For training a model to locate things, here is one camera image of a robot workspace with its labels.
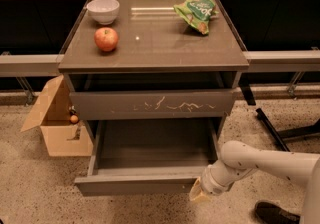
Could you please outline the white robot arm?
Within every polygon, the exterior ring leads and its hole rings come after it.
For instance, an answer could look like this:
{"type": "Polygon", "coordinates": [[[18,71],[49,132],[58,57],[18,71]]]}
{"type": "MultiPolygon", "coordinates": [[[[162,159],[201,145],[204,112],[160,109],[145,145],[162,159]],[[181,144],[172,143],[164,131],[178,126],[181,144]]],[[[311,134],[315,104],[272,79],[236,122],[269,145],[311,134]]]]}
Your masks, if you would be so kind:
{"type": "Polygon", "coordinates": [[[306,189],[299,224],[319,224],[320,155],[312,153],[261,150],[243,142],[228,141],[219,159],[204,168],[192,186],[189,199],[204,202],[229,191],[234,182],[257,170],[298,184],[306,189]]]}

